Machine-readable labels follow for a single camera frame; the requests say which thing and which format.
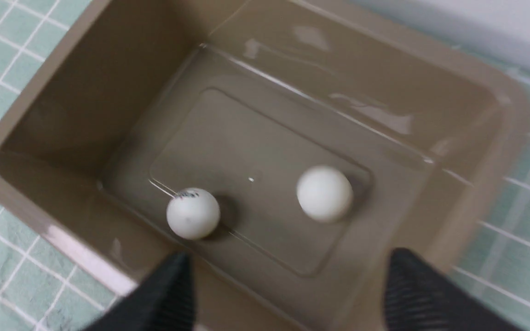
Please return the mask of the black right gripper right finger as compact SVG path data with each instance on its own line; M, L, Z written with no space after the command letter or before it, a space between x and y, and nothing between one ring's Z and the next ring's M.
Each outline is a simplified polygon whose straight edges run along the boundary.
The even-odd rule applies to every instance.
M519 331L407 248L391 251L383 295L388 331Z

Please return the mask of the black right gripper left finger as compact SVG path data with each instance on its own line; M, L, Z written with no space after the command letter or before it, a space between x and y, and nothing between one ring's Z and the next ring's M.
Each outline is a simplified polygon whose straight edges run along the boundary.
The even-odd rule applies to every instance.
M192 331L196 322L193 267L170 254L128 296L85 331Z

